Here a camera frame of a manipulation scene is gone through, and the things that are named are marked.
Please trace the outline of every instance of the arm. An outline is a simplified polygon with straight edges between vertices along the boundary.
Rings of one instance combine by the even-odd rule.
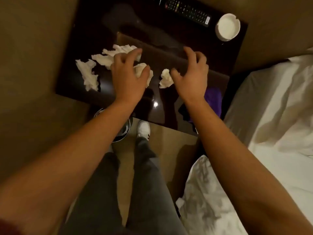
[[[184,77],[171,76],[184,100],[219,182],[249,234],[313,234],[311,224],[277,179],[205,102],[209,67],[200,52],[185,48]]]
[[[98,166],[141,99],[150,67],[139,79],[133,63],[142,49],[116,55],[111,66],[115,102],[79,131],[0,186],[0,219],[24,234],[47,234]]]

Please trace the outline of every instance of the white label on remote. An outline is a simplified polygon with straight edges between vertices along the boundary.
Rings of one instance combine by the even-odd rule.
[[[207,19],[205,20],[205,24],[207,25],[209,23],[210,17],[208,16]]]

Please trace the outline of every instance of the right arm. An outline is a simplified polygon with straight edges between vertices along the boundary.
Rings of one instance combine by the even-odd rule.
[[[188,71],[171,76],[198,130],[212,168],[249,234],[313,234],[279,181],[225,126],[204,100],[206,57],[185,47]]]

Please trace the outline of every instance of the table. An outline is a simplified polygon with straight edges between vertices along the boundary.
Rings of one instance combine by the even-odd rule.
[[[199,5],[195,0],[188,1]],[[86,91],[75,60],[86,62],[104,48],[111,50],[114,43],[142,47],[141,62],[151,66],[154,77],[132,116],[196,135],[178,113],[183,102],[174,85],[159,89],[160,74],[172,67],[184,74],[187,60],[182,47],[190,46],[208,58],[208,86],[217,86],[224,94],[247,30],[247,24],[241,22],[237,37],[222,42],[214,29],[223,13],[203,4],[200,7],[212,15],[209,27],[167,11],[154,0],[80,0],[56,93],[99,107],[109,106],[115,98],[111,72],[97,64],[93,70],[99,75],[100,90]]]

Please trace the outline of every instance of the bed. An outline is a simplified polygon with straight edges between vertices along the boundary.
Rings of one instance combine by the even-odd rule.
[[[313,224],[313,54],[250,73],[237,90],[224,122]],[[210,183],[201,179],[203,174],[212,177]],[[246,234],[233,208],[226,213],[214,208],[216,202],[228,199],[219,186],[207,158],[198,159],[184,196],[177,201],[189,234]],[[209,216],[204,212],[208,209],[214,211]],[[223,229],[225,224],[234,229]]]

